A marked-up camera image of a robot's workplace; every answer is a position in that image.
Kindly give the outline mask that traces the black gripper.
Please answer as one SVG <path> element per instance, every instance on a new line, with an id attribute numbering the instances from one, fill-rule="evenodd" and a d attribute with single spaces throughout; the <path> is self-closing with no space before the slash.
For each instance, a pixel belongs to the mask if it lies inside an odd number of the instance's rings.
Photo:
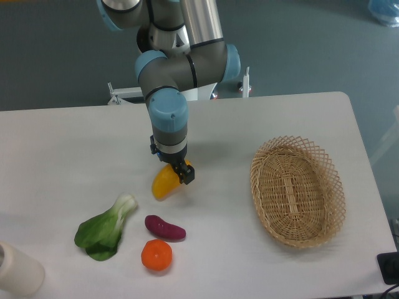
<path id="1" fill-rule="evenodd" d="M 150 150 L 160 161 L 171 164 L 180 184 L 187 185 L 195 179 L 195 169 L 191 162 L 189 160 L 183 162 L 187 154 L 187 137 L 176 145 L 164 145 L 151 135 Z"/>

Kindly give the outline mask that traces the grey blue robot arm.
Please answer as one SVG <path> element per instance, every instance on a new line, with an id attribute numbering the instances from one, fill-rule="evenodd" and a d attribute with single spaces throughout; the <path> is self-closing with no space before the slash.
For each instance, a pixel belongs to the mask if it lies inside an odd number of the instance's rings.
<path id="1" fill-rule="evenodd" d="M 181 183 L 194 180 L 185 161 L 186 90 L 236 78 L 237 48 L 224 41 L 215 1 L 99 1 L 114 30 L 138 27 L 135 75 L 149 113 L 151 152 L 168 163 Z"/>

